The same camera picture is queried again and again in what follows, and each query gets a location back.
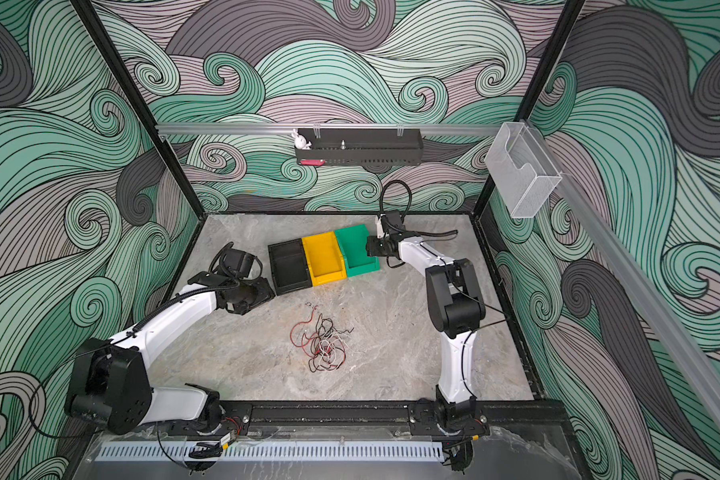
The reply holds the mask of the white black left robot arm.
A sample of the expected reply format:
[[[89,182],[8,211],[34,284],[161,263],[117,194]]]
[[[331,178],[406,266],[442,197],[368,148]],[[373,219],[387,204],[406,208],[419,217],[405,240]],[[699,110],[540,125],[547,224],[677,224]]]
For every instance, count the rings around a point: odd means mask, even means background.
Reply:
[[[200,435],[215,433],[224,416],[217,391],[197,384],[154,386],[148,369],[168,346],[215,311],[245,315],[274,298],[264,277],[195,275],[139,323],[108,339],[91,338],[78,348],[65,414],[117,435],[162,422],[186,424]]]

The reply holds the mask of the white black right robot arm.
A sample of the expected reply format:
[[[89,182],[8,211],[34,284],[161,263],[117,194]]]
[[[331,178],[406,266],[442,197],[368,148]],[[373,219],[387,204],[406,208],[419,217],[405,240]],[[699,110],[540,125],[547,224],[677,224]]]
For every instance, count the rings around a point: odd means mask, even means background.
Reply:
[[[441,339],[435,415],[442,429],[461,429],[477,409],[472,388],[473,349],[476,332],[486,316],[474,264],[446,256],[413,236],[370,236],[366,252],[372,257],[395,257],[423,276],[427,311]]]

